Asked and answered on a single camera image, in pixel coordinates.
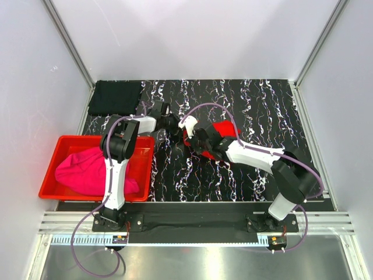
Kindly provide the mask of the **red t shirt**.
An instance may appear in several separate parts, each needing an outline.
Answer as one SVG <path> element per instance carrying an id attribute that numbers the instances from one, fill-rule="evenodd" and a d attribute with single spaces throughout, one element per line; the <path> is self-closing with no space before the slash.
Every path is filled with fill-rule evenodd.
<path id="1" fill-rule="evenodd" d="M 223 161 L 230 161 L 226 155 L 226 151 L 233 140 L 237 139 L 234 124 L 231 121 L 213 122 L 205 127 L 194 128 L 194 136 L 202 140 L 222 137 L 223 140 L 218 145 L 217 150 L 223 155 Z M 191 139 L 188 138 L 186 130 L 183 131 L 183 142 L 184 145 L 191 147 Z"/>

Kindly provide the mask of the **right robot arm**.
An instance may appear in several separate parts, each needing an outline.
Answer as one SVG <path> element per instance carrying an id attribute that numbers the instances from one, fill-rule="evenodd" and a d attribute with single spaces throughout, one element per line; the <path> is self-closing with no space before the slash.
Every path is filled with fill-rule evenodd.
<path id="1" fill-rule="evenodd" d="M 233 164 L 261 169 L 273 176 L 279 193 L 265 214 L 249 221 L 257 232 L 281 231 L 287 215 L 321 186 L 321 178 L 311 162 L 295 148 L 266 148 L 246 143 L 230 121 L 185 127 L 185 142 L 200 155 Z"/>

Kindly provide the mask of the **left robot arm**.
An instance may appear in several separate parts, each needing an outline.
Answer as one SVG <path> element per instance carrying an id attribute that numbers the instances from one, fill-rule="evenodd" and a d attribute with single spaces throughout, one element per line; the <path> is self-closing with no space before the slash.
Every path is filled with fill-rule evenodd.
<path id="1" fill-rule="evenodd" d="M 177 134 L 180 119 L 171 112 L 170 104 L 156 101 L 142 115 L 120 116 L 114 114 L 103 132 L 100 149 L 105 163 L 105 189 L 99 221 L 114 231 L 121 230 L 126 223 L 125 177 L 126 168 L 135 151 L 139 134 L 165 129 Z"/>

